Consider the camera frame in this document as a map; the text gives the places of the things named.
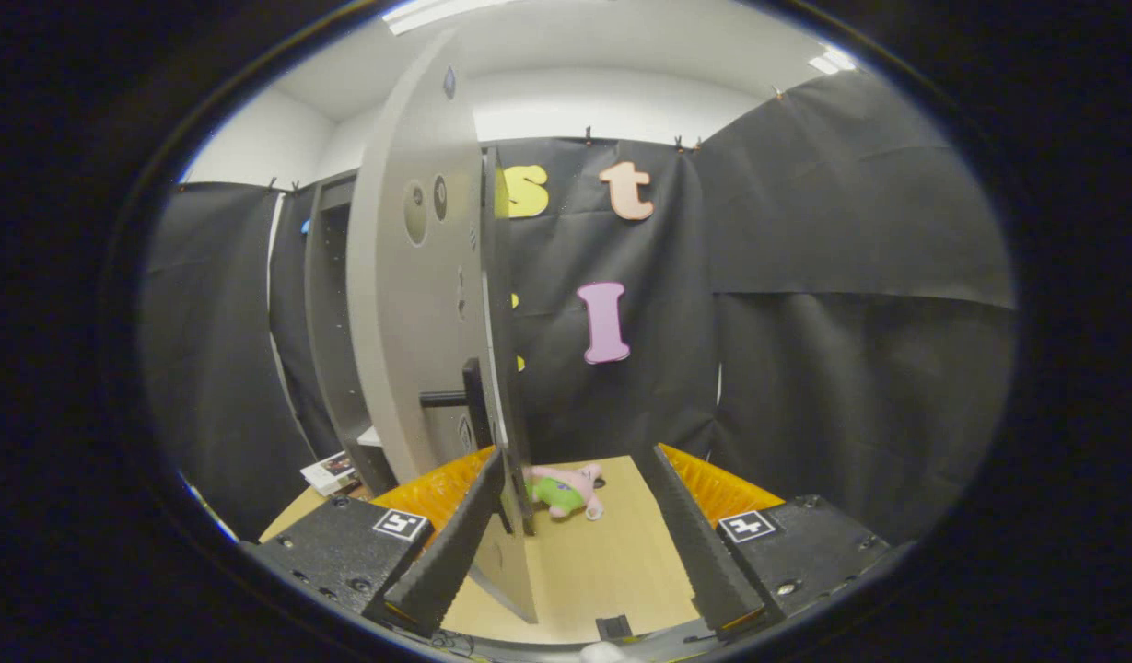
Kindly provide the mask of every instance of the orange gripper pad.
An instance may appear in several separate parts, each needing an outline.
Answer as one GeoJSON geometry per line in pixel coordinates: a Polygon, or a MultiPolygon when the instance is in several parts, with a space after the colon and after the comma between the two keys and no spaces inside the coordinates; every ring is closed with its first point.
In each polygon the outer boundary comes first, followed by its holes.
{"type": "Polygon", "coordinates": [[[745,479],[736,477],[712,463],[705,463],[668,445],[660,445],[660,448],[713,527],[717,527],[722,517],[783,503],[782,498],[746,482],[745,479]]]}
{"type": "Polygon", "coordinates": [[[370,503],[429,517],[430,524],[435,527],[435,533],[427,540],[426,546],[430,546],[447,525],[447,520],[455,515],[455,509],[460,508],[460,502],[468,494],[472,482],[477,480],[484,462],[491,456],[492,449],[495,446],[489,446],[463,458],[456,458],[414,479],[413,482],[402,483],[393,491],[377,496],[370,503]]]}

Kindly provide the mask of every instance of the black curtain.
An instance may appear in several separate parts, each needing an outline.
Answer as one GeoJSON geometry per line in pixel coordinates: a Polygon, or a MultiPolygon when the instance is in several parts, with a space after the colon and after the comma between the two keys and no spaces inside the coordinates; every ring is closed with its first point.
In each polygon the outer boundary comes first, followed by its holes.
{"type": "Polygon", "coordinates": [[[307,230],[315,196],[316,186],[284,195],[271,253],[271,334],[299,424],[317,457],[326,458],[341,453],[342,446],[324,407],[305,311],[305,249],[311,238],[307,230]]]}
{"type": "Polygon", "coordinates": [[[688,155],[632,140],[528,139],[497,144],[505,167],[540,165],[549,206],[512,219],[517,377],[533,463],[625,456],[664,442],[709,450],[717,396],[713,300],[705,268],[700,181],[688,155]],[[599,173],[624,161],[650,173],[645,221],[610,207],[599,173]],[[590,327],[576,291],[625,286],[624,361],[589,364],[590,327]]]}
{"type": "Polygon", "coordinates": [[[243,539],[308,483],[314,456],[280,382],[266,260],[276,193],[189,184],[148,249],[140,361],[156,432],[188,482],[243,539]]]}
{"type": "Polygon", "coordinates": [[[920,536],[972,477],[1011,377],[994,206],[895,89],[789,89],[695,158],[722,398],[712,460],[920,536]]]}

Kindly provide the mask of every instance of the foam letter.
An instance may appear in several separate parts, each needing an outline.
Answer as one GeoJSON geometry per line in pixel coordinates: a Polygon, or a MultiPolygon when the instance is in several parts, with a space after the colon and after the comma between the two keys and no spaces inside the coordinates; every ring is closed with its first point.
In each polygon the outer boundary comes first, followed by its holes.
{"type": "Polygon", "coordinates": [[[585,352],[586,362],[621,361],[632,354],[619,328],[619,298],[624,290],[621,283],[612,282],[591,283],[577,290],[591,322],[591,348],[585,352]]]}
{"type": "Polygon", "coordinates": [[[650,184],[651,175],[637,172],[632,162],[621,162],[599,173],[600,181],[610,184],[610,206],[617,215],[627,221],[643,221],[650,217],[655,206],[638,200],[638,186],[650,184]]]}
{"type": "Polygon", "coordinates": [[[539,215],[549,206],[549,192],[543,186],[549,181],[546,169],[512,166],[504,169],[504,184],[507,186],[507,217],[521,218],[539,215]]]}

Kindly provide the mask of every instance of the pink plush toy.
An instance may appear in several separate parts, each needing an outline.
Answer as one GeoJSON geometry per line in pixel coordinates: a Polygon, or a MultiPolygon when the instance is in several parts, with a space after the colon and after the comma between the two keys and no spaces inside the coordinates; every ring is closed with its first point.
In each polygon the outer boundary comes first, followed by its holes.
{"type": "Polygon", "coordinates": [[[585,505],[588,519],[598,520],[602,517],[602,502],[594,494],[594,481],[601,475],[599,463],[591,463],[582,470],[533,466],[526,480],[529,499],[533,503],[548,503],[549,515],[554,517],[569,516],[574,509],[585,505]]]}

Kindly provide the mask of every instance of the wooden table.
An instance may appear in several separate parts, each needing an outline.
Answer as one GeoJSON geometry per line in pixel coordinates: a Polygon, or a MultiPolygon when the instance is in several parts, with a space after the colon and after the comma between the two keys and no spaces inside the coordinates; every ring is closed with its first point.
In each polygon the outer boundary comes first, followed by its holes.
{"type": "MultiPolygon", "coordinates": [[[[577,468],[582,463],[552,467],[577,468]]],[[[651,490],[631,457],[602,458],[606,513],[586,520],[583,511],[554,522],[543,505],[533,516],[537,535],[525,537],[525,557],[537,623],[528,625],[497,603],[470,577],[464,579],[443,628],[492,639],[544,643],[594,642],[597,618],[627,615],[633,632],[697,620],[692,586],[651,490]]],[[[267,541],[324,502],[312,488],[276,517],[267,541]]]]}

